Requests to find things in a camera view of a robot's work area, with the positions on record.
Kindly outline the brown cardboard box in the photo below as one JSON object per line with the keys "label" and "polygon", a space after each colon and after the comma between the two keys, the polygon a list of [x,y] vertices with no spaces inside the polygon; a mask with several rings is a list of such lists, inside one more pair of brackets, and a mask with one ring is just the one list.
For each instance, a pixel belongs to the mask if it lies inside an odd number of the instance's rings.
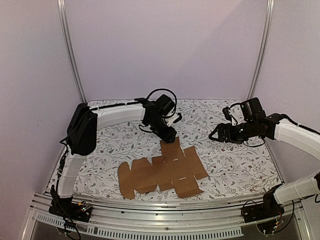
{"label": "brown cardboard box", "polygon": [[201,194],[197,181],[208,177],[194,146],[182,149],[180,139],[173,143],[160,141],[161,155],[148,161],[143,157],[134,159],[132,164],[119,165],[118,182],[121,195],[134,199],[135,192],[145,194],[174,189],[181,199]]}

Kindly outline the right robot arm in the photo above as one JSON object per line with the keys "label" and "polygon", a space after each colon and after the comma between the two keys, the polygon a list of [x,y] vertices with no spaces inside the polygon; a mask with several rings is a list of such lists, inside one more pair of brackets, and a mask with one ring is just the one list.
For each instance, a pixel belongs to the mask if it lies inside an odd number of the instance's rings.
{"label": "right robot arm", "polygon": [[258,213],[269,218],[284,203],[301,200],[320,193],[320,133],[310,127],[292,120],[285,113],[266,115],[257,97],[234,104],[243,115],[239,123],[231,114],[231,106],[222,112],[228,123],[219,123],[208,138],[215,142],[243,144],[253,137],[265,141],[269,139],[274,147],[272,153],[281,170],[296,164],[302,168],[297,177],[285,174],[287,181],[269,190],[263,196]]}

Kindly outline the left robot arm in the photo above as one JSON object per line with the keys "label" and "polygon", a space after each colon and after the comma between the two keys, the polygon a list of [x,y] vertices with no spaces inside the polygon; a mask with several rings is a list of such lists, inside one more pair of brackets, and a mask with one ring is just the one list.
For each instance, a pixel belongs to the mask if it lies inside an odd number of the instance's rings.
{"label": "left robot arm", "polygon": [[179,122],[182,115],[177,112],[177,100],[163,94],[156,100],[136,98],[131,102],[121,102],[97,107],[81,103],[71,118],[66,137],[61,140],[65,145],[65,154],[61,157],[57,170],[56,184],[50,193],[55,209],[63,216],[74,213],[72,200],[73,187],[80,168],[97,146],[97,132],[109,126],[126,122],[140,121],[149,132],[165,143],[173,143],[176,130],[173,124]]}

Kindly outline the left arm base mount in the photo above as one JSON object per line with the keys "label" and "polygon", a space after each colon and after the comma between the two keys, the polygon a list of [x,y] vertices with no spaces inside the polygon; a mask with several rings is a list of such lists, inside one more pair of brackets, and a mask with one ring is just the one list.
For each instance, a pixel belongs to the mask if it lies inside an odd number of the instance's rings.
{"label": "left arm base mount", "polygon": [[52,215],[88,223],[93,206],[85,201],[73,203],[70,199],[53,200],[48,212]]}

